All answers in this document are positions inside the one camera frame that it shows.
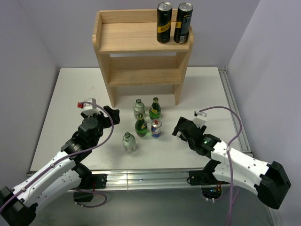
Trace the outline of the red blue silver can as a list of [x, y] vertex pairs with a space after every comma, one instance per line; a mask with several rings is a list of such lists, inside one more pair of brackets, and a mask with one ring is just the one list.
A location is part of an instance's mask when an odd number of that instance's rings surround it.
[[161, 136], [162, 122], [160, 119], [153, 119], [151, 123], [151, 136], [159, 138]]

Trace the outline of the clear glass bottle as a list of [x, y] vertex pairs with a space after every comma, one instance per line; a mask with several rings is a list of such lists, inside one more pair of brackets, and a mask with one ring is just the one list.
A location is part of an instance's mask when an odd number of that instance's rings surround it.
[[138, 115], [141, 113], [145, 116], [145, 105], [141, 101], [141, 99], [136, 99], [134, 106], [133, 106], [133, 111], [134, 111], [134, 117], [135, 119], [138, 119]]
[[136, 140], [131, 133], [126, 132], [124, 134], [122, 143], [127, 152], [134, 152], [136, 150]]

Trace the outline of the green glass bottle front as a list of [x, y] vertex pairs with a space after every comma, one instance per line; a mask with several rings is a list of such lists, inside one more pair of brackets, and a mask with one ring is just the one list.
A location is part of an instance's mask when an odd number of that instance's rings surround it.
[[135, 123], [136, 134], [140, 137], [144, 137], [147, 134], [147, 129], [148, 126], [146, 120], [144, 119], [144, 115], [142, 113], [139, 113], [137, 115], [137, 121]]

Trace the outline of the clear glass bottle front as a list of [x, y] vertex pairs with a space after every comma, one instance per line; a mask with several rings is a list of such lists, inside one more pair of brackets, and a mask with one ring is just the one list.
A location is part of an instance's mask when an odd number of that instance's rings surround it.
[[124, 134], [122, 143], [127, 152], [134, 152], [136, 150], [136, 140], [131, 133], [126, 132]]

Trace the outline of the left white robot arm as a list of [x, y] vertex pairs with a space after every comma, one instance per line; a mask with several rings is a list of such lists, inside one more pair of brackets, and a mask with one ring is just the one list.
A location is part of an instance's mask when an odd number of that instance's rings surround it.
[[52, 160], [24, 182], [10, 189], [0, 191], [0, 215], [10, 226], [28, 226], [36, 217], [39, 197], [59, 177], [74, 171], [75, 183], [86, 188], [92, 177], [79, 169], [79, 165], [91, 152], [102, 146], [99, 142], [106, 128], [114, 129], [120, 123], [118, 109], [101, 107], [90, 101], [78, 103], [81, 109], [82, 123]]

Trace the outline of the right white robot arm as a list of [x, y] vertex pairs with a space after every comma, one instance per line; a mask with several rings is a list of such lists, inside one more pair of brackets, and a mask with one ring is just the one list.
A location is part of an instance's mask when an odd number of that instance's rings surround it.
[[192, 186], [232, 182], [254, 193], [268, 207], [279, 209], [291, 188], [284, 167], [276, 161], [257, 160], [233, 148], [227, 154], [227, 144], [205, 134], [205, 130], [206, 126], [200, 128], [193, 121], [180, 117], [172, 133], [186, 141], [198, 155], [210, 159], [202, 170], [190, 171], [187, 182]]

